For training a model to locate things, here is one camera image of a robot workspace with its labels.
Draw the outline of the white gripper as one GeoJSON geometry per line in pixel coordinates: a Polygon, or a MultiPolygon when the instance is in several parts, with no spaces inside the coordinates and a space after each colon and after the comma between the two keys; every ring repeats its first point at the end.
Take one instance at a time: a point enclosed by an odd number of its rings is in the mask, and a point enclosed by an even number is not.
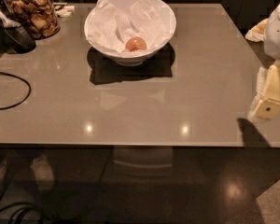
{"type": "MultiPolygon", "coordinates": [[[[264,34],[264,51],[267,55],[280,60],[280,4],[270,15],[264,34]]],[[[249,116],[272,119],[280,112],[280,61],[267,70],[261,67],[257,74],[256,96],[249,116]]]]}

